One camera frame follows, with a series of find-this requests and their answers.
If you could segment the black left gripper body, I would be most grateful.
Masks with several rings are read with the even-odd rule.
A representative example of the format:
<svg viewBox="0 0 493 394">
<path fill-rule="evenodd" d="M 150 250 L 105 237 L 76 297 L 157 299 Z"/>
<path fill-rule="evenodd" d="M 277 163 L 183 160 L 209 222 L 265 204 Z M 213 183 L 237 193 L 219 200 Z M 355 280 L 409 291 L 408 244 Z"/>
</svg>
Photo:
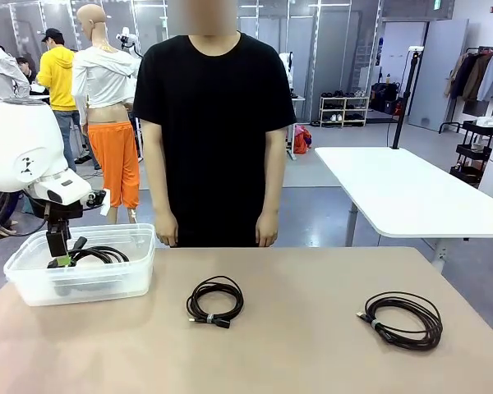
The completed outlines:
<svg viewBox="0 0 493 394">
<path fill-rule="evenodd" d="M 84 210 L 80 201 L 71 205 L 61 205 L 42 199 L 32 199 L 32 209 L 37 218 L 46 222 L 48 231 L 60 231 L 64 236 L 71 235 L 69 222 L 81 218 Z"/>
</svg>

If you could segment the person's right hand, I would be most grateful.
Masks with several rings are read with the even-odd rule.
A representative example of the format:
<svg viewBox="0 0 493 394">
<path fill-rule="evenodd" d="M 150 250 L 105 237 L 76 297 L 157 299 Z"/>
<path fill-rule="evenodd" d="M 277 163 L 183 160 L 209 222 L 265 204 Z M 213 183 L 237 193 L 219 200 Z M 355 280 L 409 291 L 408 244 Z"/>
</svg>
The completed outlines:
<svg viewBox="0 0 493 394">
<path fill-rule="evenodd" d="M 177 219 L 171 212 L 155 215 L 155 230 L 159 241 L 168 247 L 176 247 L 178 243 Z"/>
</svg>

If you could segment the person's left hand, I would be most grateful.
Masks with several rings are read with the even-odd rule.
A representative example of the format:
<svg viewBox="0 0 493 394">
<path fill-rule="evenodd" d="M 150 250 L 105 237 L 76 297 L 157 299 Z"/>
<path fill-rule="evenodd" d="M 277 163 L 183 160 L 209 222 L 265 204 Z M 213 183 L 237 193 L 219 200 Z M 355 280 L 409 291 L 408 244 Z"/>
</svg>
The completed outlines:
<svg viewBox="0 0 493 394">
<path fill-rule="evenodd" d="M 256 223 L 256 242 L 260 248 L 272 246 L 277 240 L 279 230 L 277 212 L 263 212 Z"/>
</svg>

